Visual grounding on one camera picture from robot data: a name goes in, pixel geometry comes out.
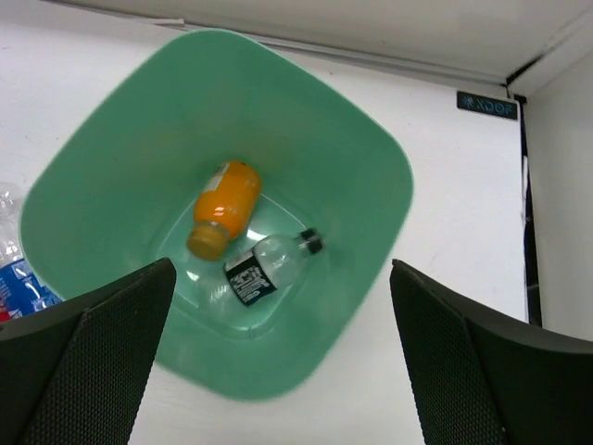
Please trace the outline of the orange juice bottle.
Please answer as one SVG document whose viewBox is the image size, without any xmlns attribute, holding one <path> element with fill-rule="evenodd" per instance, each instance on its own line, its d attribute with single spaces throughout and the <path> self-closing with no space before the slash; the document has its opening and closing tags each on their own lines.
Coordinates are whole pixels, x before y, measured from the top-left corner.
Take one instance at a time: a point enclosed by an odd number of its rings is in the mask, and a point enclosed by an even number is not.
<svg viewBox="0 0 593 445">
<path fill-rule="evenodd" d="M 238 160 L 220 165 L 193 209 L 194 224 L 186 245 L 205 261 L 218 261 L 247 227 L 261 191 L 259 174 Z"/>
</svg>

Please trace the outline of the black label clear bottle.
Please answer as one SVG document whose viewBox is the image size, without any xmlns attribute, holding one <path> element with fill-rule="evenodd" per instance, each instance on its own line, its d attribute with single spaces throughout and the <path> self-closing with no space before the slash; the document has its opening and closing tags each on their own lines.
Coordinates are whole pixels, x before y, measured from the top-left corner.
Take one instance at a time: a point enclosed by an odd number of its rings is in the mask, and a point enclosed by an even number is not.
<svg viewBox="0 0 593 445">
<path fill-rule="evenodd" d="M 269 235 L 197 280 L 197 308 L 220 324 L 240 320 L 261 300 L 293 285 L 309 257 L 322 249 L 322 237 L 314 228 L 297 235 Z"/>
</svg>

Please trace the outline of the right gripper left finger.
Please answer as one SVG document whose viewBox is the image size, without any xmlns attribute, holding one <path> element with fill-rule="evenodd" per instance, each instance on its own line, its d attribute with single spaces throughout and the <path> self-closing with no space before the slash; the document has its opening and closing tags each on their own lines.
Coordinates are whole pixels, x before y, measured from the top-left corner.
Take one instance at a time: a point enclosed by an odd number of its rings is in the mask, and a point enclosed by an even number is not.
<svg viewBox="0 0 593 445">
<path fill-rule="evenodd" d="M 175 282 L 163 258 L 2 323 L 2 443 L 128 443 Z"/>
</svg>

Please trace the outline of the red label plastic bottle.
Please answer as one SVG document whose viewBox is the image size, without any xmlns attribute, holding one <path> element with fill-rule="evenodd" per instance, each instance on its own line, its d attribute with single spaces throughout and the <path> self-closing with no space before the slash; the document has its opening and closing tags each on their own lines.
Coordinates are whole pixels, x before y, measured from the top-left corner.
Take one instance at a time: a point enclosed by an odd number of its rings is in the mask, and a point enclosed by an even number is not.
<svg viewBox="0 0 593 445">
<path fill-rule="evenodd" d="M 22 312 L 19 309 L 14 311 L 9 310 L 5 306 L 0 307 L 0 322 L 4 323 L 10 320 L 18 319 L 22 316 Z"/>
</svg>

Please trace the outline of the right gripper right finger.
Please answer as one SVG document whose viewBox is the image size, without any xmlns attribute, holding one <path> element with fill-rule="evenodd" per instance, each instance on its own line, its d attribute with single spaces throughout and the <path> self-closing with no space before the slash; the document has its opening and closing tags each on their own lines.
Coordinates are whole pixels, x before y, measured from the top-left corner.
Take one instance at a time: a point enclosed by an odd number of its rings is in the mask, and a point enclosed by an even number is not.
<svg viewBox="0 0 593 445">
<path fill-rule="evenodd" d="M 591 443 L 591 342 L 511 318 L 404 261 L 390 291 L 425 443 Z"/>
</svg>

